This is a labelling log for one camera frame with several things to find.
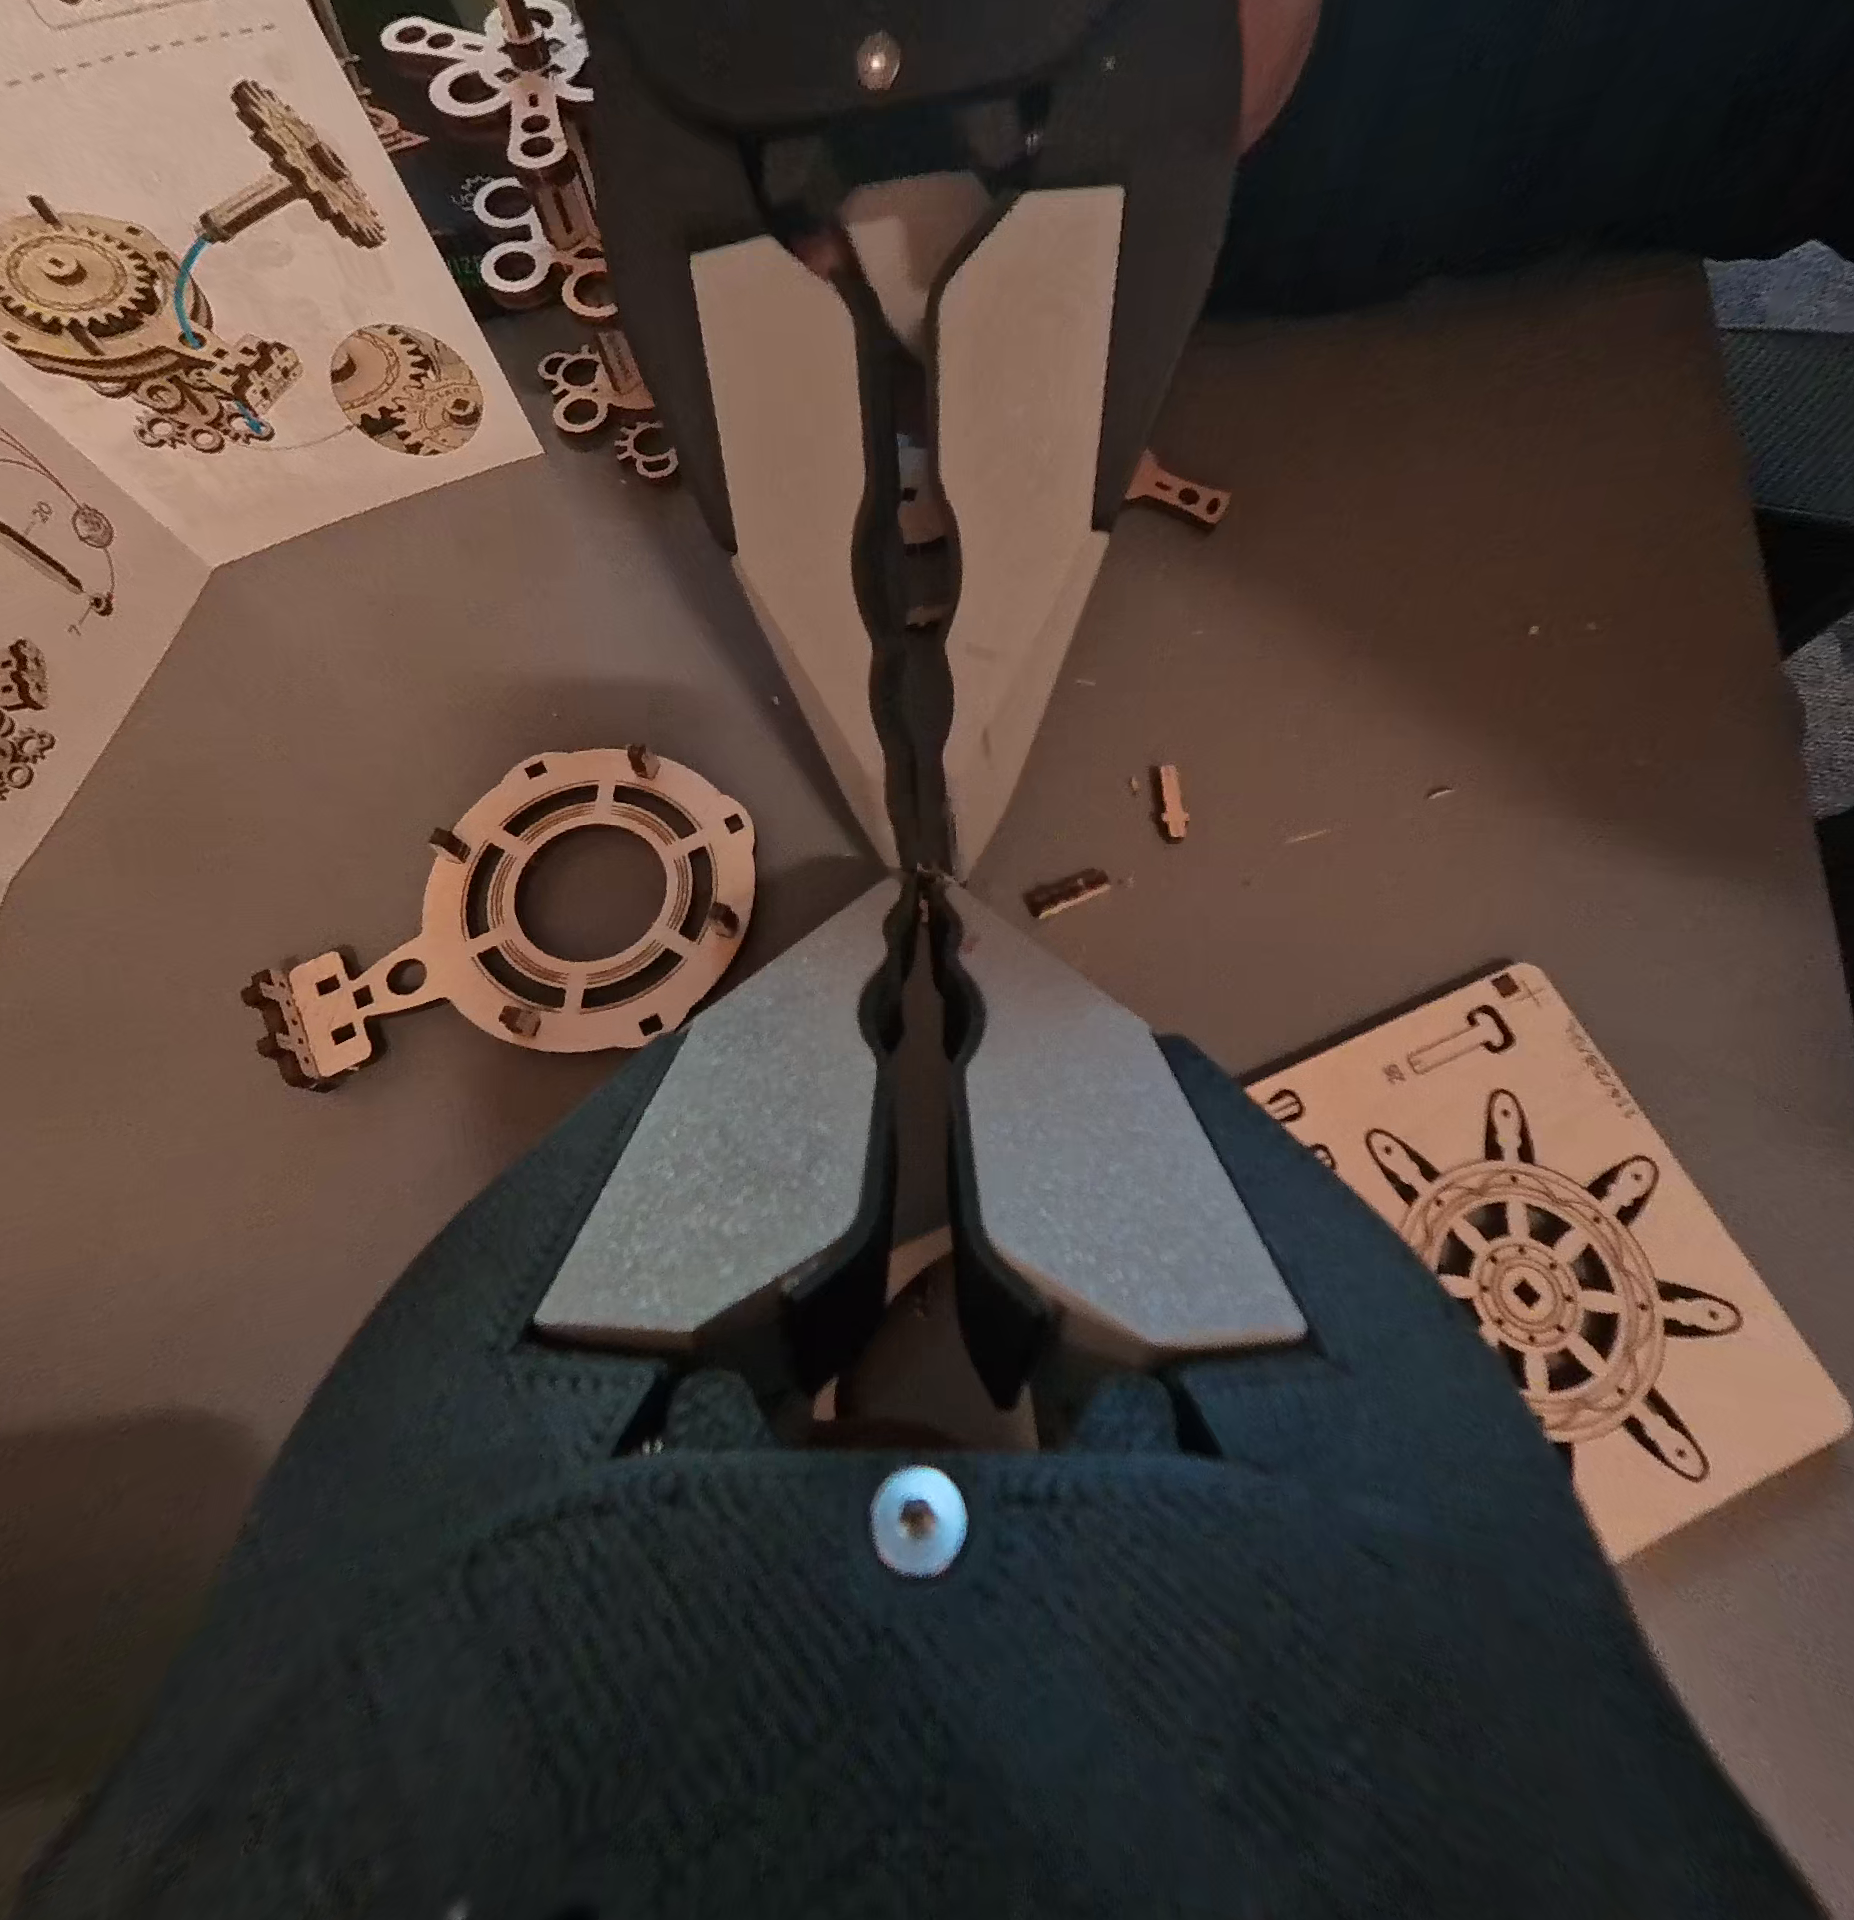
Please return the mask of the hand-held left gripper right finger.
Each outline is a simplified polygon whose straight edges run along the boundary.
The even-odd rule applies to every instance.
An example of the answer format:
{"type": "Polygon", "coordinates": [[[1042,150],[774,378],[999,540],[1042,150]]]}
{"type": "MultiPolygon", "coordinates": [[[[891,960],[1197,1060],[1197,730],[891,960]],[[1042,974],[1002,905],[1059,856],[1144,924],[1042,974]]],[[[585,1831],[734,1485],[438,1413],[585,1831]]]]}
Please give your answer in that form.
{"type": "Polygon", "coordinates": [[[988,1400],[1302,1344],[1153,1027],[955,882],[925,905],[955,1322],[988,1400]]]}

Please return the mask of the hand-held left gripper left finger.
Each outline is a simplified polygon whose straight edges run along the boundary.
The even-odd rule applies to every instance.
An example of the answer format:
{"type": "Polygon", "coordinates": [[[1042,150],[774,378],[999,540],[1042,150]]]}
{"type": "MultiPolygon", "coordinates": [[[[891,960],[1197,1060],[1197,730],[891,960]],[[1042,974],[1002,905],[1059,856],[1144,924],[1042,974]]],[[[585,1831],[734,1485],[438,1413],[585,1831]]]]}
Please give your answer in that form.
{"type": "Polygon", "coordinates": [[[532,1329],[814,1395],[888,1295],[920,889],[877,882],[694,1017],[532,1329]]]}

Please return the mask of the small wooden part with holes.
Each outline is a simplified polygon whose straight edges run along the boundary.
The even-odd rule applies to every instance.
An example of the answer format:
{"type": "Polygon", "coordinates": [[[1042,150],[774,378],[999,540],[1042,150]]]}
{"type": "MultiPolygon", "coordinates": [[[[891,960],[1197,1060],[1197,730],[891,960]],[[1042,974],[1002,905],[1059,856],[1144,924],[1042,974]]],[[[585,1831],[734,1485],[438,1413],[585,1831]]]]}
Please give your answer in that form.
{"type": "Polygon", "coordinates": [[[1144,444],[1123,506],[1157,508],[1201,531],[1213,531],[1224,520],[1232,491],[1170,471],[1150,444],[1144,444]]]}

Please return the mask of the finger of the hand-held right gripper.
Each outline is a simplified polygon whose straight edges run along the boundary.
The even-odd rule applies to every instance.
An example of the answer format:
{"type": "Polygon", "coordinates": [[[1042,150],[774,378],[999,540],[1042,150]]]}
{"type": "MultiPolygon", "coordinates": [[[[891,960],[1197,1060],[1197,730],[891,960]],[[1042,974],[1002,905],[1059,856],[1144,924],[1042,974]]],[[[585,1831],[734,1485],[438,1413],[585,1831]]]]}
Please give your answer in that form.
{"type": "Polygon", "coordinates": [[[932,295],[935,471],[961,590],[945,639],[949,868],[1002,824],[1105,557],[1097,525],[1123,188],[1011,199],[932,295]]]}
{"type": "Polygon", "coordinates": [[[770,233],[694,253],[691,293],[731,571],[871,856],[905,868],[897,338],[857,258],[821,278],[770,233]]]}

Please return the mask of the wooden sheet with ship wheel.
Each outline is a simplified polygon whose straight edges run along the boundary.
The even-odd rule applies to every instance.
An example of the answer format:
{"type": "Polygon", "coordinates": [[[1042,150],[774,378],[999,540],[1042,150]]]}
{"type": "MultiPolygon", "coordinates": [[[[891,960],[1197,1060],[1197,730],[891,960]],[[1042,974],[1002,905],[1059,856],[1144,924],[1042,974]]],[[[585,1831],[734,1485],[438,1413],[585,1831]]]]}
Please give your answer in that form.
{"type": "Polygon", "coordinates": [[[1620,1564],[1851,1408],[1555,986],[1479,973],[1242,1085],[1468,1318],[1620,1564]]]}

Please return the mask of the round wooden frame with handle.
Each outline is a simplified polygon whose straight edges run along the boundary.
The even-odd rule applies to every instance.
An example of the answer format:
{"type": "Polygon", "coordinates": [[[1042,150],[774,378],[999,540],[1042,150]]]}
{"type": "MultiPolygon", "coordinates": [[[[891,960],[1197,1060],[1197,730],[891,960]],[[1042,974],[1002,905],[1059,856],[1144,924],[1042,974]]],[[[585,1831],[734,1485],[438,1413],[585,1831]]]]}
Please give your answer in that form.
{"type": "Polygon", "coordinates": [[[291,1087],[336,1087],[381,1054],[387,1018],[436,1002],[532,1054],[639,1051],[712,993],[757,896],[747,807],[639,741],[520,760],[432,828],[430,855],[410,941],[369,970],[334,948],[244,987],[259,1054],[291,1087]],[[658,861],[658,914],[608,955],[557,955],[523,922],[523,884],[536,861],[595,828],[658,861]]]}

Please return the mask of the wooden clover-shaped model assembly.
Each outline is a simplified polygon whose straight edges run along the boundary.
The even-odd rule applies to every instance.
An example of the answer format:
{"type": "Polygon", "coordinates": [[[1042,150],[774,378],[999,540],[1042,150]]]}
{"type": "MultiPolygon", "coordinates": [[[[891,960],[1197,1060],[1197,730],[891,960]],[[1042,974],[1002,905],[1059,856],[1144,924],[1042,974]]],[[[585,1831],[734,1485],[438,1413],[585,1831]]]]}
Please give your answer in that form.
{"type": "Polygon", "coordinates": [[[556,426],[568,440],[608,433],[613,458],[669,487],[680,453],[624,330],[605,258],[585,116],[588,53],[571,3],[483,3],[472,26],[406,13],[377,31],[381,51],[423,81],[444,129],[498,153],[498,174],[469,194],[490,238],[477,275],[509,311],[562,305],[581,350],[540,360],[556,426]]]}

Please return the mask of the person's right forearm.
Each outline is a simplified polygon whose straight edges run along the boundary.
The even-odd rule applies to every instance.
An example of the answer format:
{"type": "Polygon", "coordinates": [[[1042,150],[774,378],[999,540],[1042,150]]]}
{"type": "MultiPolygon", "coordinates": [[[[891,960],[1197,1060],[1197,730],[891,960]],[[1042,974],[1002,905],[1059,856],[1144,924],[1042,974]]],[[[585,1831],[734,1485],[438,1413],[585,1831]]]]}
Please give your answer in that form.
{"type": "Polygon", "coordinates": [[[1237,163],[1206,309],[1805,242],[1854,261],[1854,3],[1325,3],[1237,163]]]}

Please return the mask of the folded paper instruction sheet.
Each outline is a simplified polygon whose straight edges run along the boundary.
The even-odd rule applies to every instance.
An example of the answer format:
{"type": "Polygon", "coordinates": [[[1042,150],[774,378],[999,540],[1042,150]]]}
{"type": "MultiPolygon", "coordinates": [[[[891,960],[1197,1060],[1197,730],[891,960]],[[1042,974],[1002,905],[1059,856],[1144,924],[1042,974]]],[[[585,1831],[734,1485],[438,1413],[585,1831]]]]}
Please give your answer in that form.
{"type": "Polygon", "coordinates": [[[540,453],[315,3],[0,3],[0,907],[211,573],[540,453]]]}

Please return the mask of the person's right hand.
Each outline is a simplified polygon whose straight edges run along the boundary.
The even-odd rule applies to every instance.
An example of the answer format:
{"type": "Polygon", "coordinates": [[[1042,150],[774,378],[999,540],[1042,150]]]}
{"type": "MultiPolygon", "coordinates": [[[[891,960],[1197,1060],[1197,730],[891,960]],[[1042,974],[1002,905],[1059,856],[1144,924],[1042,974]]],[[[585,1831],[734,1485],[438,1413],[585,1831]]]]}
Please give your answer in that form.
{"type": "Polygon", "coordinates": [[[1237,3],[1237,153],[1245,157],[1283,113],[1312,56],[1325,3],[1237,3]]]}

